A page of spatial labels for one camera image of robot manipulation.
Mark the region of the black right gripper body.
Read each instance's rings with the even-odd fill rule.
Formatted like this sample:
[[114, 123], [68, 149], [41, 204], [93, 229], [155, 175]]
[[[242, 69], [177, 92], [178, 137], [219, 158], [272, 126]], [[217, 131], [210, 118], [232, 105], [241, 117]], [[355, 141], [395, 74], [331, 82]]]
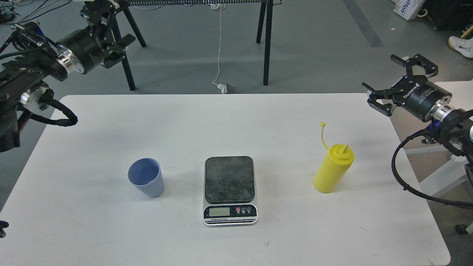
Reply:
[[432, 110], [438, 101], [449, 103], [452, 94], [436, 84], [427, 81], [402, 79], [397, 83], [401, 90], [397, 95], [397, 103], [417, 119], [427, 122], [433, 118]]

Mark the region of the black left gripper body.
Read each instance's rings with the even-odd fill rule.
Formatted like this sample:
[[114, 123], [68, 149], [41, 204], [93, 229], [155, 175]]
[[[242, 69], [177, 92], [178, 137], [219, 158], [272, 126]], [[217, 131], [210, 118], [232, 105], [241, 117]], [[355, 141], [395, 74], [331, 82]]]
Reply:
[[105, 58], [101, 45], [87, 29], [76, 30], [62, 38], [56, 42], [56, 49], [59, 52], [57, 61], [68, 74], [72, 71], [87, 74]]

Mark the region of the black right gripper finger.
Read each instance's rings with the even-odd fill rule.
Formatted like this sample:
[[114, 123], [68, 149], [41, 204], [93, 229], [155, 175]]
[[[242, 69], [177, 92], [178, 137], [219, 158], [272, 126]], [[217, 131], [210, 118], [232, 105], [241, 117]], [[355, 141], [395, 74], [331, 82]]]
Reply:
[[362, 82], [361, 85], [367, 89], [368, 105], [376, 111], [382, 113], [384, 116], [392, 116], [393, 111], [397, 107], [401, 107], [401, 102], [397, 102], [394, 96], [400, 94], [400, 89], [397, 89], [393, 84], [390, 89], [375, 90], [367, 83]]
[[[398, 82], [406, 83], [426, 83], [430, 77], [434, 77], [438, 74], [439, 69], [436, 64], [431, 62], [420, 54], [416, 54], [414, 57], [401, 58], [395, 54], [391, 55], [391, 61], [397, 65], [404, 67], [406, 74], [399, 79]], [[414, 75], [413, 67], [419, 66], [424, 70], [424, 75]]]

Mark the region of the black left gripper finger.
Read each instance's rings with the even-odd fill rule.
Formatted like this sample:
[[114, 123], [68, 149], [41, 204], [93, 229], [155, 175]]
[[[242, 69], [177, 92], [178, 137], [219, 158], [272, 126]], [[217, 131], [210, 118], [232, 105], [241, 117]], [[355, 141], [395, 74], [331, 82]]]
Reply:
[[128, 34], [118, 41], [104, 44], [101, 65], [108, 69], [123, 61], [126, 58], [126, 47], [135, 40], [136, 38], [133, 35]]
[[111, 30], [120, 4], [115, 0], [85, 1], [81, 10], [91, 33], [105, 35]]

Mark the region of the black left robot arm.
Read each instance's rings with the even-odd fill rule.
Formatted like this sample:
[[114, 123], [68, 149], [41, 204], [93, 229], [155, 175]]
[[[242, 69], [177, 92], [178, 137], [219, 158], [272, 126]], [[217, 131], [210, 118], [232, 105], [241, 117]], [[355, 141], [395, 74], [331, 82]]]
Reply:
[[129, 89], [136, 89], [126, 56], [126, 47], [136, 39], [146, 43], [129, 10], [128, 0], [95, 0], [85, 2], [81, 17], [87, 21], [57, 42], [47, 38], [39, 24], [15, 24], [12, 34], [1, 46], [13, 45], [17, 52], [4, 54], [1, 71], [1, 152], [20, 146], [20, 133], [32, 119], [54, 126], [74, 126], [77, 116], [54, 99], [54, 91], [44, 82], [51, 76], [64, 81], [76, 71], [87, 74], [101, 65], [111, 68], [123, 64]]

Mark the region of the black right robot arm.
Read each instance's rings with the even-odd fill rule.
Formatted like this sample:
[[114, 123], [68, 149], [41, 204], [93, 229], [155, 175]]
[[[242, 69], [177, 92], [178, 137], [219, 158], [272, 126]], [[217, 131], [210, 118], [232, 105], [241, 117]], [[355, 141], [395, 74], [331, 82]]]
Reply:
[[430, 77], [438, 74], [438, 66], [420, 54], [401, 58], [395, 54], [390, 56], [392, 62], [403, 67], [406, 71], [389, 89], [375, 90], [367, 83], [362, 86], [368, 90], [368, 105], [383, 115], [389, 117], [396, 107], [429, 125], [408, 136], [395, 149], [391, 160], [391, 170], [396, 181], [405, 191], [420, 198], [458, 207], [472, 209], [471, 202], [452, 201], [426, 195], [406, 183], [397, 171], [396, 159], [399, 151], [415, 138], [423, 137], [424, 144], [439, 143], [457, 157], [467, 160], [464, 166], [466, 176], [472, 181], [472, 114], [471, 110], [451, 106], [452, 94], [429, 81]]

